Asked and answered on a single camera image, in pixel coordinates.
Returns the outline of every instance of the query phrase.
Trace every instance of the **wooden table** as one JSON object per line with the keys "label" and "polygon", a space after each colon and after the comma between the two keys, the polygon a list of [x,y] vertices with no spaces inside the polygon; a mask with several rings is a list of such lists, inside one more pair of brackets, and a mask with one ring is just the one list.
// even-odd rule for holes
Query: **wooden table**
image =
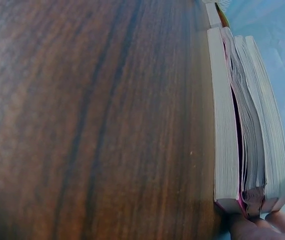
{"label": "wooden table", "polygon": [[0,239],[211,239],[200,0],[0,0]]}

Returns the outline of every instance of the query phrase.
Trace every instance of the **hand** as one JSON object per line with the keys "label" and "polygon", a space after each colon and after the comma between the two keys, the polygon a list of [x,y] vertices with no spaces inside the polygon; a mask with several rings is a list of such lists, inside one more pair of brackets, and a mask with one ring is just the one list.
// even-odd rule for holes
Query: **hand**
{"label": "hand", "polygon": [[242,215],[233,215],[230,234],[232,240],[285,240],[285,213],[273,212],[265,220],[256,218],[251,221]]}

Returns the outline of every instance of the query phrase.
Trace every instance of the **dark brown wood surface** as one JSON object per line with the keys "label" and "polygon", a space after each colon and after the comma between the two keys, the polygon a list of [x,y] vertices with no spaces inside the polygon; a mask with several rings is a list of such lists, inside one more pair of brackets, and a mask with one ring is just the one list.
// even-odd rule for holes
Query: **dark brown wood surface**
{"label": "dark brown wood surface", "polygon": [[0,0],[0,239],[211,239],[200,0]]}

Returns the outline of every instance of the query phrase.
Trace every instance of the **thick book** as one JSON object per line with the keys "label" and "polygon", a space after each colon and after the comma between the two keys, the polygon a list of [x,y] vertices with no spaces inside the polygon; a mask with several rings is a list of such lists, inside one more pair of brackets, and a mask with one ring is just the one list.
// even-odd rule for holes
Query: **thick book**
{"label": "thick book", "polygon": [[285,138],[255,40],[207,31],[215,114],[214,201],[247,217],[285,204]]}
{"label": "thick book", "polygon": [[213,3],[207,3],[206,4],[206,10],[208,14],[209,24],[211,28],[222,28],[223,24],[221,21],[221,18],[218,14],[216,4]]}

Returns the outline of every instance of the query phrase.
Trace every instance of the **book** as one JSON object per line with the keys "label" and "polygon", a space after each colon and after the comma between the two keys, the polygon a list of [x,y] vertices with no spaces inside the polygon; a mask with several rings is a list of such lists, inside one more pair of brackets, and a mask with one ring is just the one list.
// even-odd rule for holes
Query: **book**
{"label": "book", "polygon": [[285,204],[285,138],[255,40],[207,31],[215,117],[214,201],[247,217]]}
{"label": "book", "polygon": [[207,3],[206,4],[206,10],[208,14],[209,24],[211,28],[222,28],[222,21],[218,14],[218,11],[216,9],[216,4],[213,3]]}

